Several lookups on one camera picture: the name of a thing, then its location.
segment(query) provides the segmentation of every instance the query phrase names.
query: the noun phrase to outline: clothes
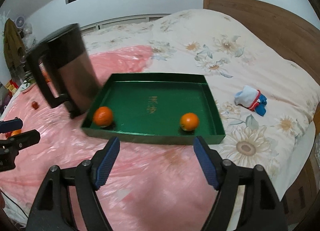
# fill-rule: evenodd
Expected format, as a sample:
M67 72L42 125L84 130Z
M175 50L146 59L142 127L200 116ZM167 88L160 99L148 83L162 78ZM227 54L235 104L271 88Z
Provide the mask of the clothes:
M266 113L267 98L259 90L249 85L245 85L241 92L236 93L235 103L236 105L240 104L251 111L255 111L261 116L264 116Z
M18 67L20 57L26 54L25 46L22 42L18 29L11 19L4 25L4 57L8 68Z

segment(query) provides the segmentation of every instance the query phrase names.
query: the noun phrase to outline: kettle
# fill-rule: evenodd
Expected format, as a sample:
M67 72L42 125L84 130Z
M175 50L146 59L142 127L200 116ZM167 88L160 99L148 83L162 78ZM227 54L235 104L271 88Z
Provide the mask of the kettle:
M51 108L64 104L71 118L88 110L100 85L82 41L78 24L68 25L47 36L30 51L26 60ZM58 97L54 97L47 85L39 67L40 61Z

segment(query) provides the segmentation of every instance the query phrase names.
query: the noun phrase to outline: pink plastic sheet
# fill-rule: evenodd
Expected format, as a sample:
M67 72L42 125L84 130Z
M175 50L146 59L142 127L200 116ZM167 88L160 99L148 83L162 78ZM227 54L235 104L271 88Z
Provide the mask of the pink plastic sheet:
M151 47L136 46L90 58L104 83L111 73L141 72L151 54ZM33 101L39 103L38 110L32 109ZM17 97L5 120L15 116L23 120L23 132L37 129L41 141L20 152L14 170L0 173L0 188L29 211L50 166L74 167L90 159L107 141L90 138L80 130L84 115L71 120L63 105L51 109L37 86ZM84 231L75 189L71 190L78 229ZM115 231L200 230L216 196L191 146L125 142L107 184L97 194Z

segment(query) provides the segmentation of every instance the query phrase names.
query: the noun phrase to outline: floral bedspread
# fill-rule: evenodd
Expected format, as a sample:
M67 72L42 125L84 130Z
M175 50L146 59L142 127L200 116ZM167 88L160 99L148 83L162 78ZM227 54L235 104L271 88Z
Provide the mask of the floral bedspread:
M182 11L83 38L89 54L150 45L153 62L147 72L205 75L226 131L223 142L212 148L237 165L263 165L273 182L297 146L303 145L299 140L320 101L320 86L305 70L219 12ZM267 97L264 117L234 104L235 93L246 84ZM287 188L277 190L280 197Z

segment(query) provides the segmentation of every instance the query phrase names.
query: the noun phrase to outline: green tray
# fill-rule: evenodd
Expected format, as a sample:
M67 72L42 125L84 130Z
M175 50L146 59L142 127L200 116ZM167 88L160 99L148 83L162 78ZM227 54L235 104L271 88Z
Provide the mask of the green tray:
M92 122L101 106L113 111L114 122L107 128ZM199 117L200 124L185 132L180 128L180 118L189 112ZM121 141L148 144L191 145L195 136L202 136L208 144L219 144L225 137L206 79L191 74L112 74L81 127L88 136L117 136Z

